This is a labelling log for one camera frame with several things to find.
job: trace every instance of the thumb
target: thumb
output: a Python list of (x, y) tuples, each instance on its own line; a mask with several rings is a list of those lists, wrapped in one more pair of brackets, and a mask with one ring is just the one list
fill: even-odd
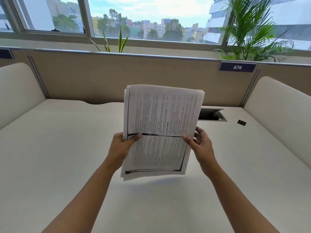
[(191, 140), (188, 136), (183, 135), (183, 140), (193, 149), (193, 151), (196, 150), (198, 144), (196, 144), (193, 140)]
[(136, 134), (135, 136), (131, 137), (130, 140), (126, 141), (125, 143), (128, 144), (128, 147), (131, 147), (136, 141), (138, 141), (142, 137), (141, 133)]

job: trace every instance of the glass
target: glass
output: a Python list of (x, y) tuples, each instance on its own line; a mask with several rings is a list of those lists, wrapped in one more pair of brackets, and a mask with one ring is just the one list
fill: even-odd
[(311, 50), (310, 10), (311, 0), (273, 0), (270, 11), (275, 36), (279, 37), (276, 41), (292, 40), (294, 49)]
[(83, 33), (77, 0), (16, 0), (26, 29)]
[(5, 14), (4, 9), (2, 7), (1, 1), (0, 1), (0, 32), (13, 32), (8, 17)]
[(220, 44), (223, 3), (214, 0), (88, 0), (96, 37)]

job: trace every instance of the paper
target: paper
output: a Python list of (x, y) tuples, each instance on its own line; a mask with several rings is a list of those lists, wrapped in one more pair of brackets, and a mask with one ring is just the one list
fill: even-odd
[(153, 85), (127, 86), (124, 96), (124, 140), (142, 133), (131, 146), (121, 177), (184, 175), (204, 98), (202, 90)]

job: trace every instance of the black binder clip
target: black binder clip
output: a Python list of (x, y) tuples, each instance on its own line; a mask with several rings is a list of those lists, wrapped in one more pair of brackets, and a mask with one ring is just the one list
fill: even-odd
[(245, 126), (246, 122), (244, 122), (244, 121), (239, 119), (238, 124), (241, 124), (241, 125)]

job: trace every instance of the white table surface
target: white table surface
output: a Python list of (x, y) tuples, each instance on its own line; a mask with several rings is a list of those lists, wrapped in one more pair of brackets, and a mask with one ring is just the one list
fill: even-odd
[[(311, 170), (242, 108), (199, 121), (215, 156), (281, 232), (310, 232)], [(237, 124), (242, 119), (246, 126)], [(46, 100), (0, 130), (0, 232), (40, 232), (72, 200), (122, 131), (123, 103)], [(93, 232), (233, 232), (194, 154), (185, 176), (112, 178)]]

